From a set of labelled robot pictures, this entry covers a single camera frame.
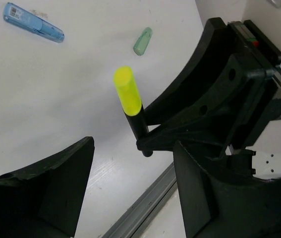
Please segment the yellow cap black highlighter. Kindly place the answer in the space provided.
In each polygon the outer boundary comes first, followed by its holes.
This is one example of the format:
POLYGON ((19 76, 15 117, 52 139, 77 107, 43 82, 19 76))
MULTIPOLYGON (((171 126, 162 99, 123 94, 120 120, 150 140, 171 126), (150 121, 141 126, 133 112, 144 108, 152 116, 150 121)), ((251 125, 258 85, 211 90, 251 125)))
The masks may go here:
POLYGON ((145 137, 149 129, 145 122, 142 100, 131 67, 119 67, 113 75, 113 83, 136 140, 145 137))

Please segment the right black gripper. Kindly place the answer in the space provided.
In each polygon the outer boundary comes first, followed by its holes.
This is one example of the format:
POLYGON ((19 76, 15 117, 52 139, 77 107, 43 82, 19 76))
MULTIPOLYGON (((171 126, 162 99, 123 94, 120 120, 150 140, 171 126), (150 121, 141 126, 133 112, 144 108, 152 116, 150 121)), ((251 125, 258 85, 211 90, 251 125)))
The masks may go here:
POLYGON ((139 150, 172 151, 177 141, 253 146, 270 121, 281 120, 281 52, 251 21, 207 20, 188 63, 145 109, 155 129, 139 150))

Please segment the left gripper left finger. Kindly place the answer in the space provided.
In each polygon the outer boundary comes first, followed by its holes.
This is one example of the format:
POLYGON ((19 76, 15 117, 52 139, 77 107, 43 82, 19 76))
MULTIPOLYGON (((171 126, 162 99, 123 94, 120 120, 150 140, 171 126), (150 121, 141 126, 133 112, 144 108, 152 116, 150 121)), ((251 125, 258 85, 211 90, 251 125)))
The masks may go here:
POLYGON ((94 139, 0 176, 0 238, 72 238, 94 157, 94 139))

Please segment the small mint green highlighter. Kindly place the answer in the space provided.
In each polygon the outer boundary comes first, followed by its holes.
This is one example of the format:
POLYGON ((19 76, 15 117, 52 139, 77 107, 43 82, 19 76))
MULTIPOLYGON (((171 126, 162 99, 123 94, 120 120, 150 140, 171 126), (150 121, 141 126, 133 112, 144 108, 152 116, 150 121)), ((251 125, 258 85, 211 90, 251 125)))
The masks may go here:
POLYGON ((133 46, 133 50, 138 56, 142 56, 145 53, 152 34, 153 30, 150 27, 146 27, 137 39, 136 43, 133 46))

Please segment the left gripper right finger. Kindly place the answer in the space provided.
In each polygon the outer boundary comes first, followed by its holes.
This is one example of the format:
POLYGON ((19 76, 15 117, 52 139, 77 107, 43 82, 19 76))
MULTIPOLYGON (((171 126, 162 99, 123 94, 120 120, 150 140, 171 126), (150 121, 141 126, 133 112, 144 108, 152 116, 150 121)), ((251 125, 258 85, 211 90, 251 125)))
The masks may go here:
POLYGON ((174 167, 188 238, 281 238, 281 178, 252 176, 253 153, 206 157, 176 142, 174 167))

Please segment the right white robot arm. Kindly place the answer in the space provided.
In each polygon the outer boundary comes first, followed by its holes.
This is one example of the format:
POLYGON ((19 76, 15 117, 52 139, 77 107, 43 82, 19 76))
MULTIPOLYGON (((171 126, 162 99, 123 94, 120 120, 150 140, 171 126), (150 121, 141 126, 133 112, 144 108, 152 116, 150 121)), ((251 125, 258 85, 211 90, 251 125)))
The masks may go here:
POLYGON ((256 145, 271 121, 281 120, 281 52, 251 21, 207 20, 188 63, 145 109, 154 129, 138 149, 197 146, 211 160, 256 150, 256 177, 281 177, 281 151, 256 145))

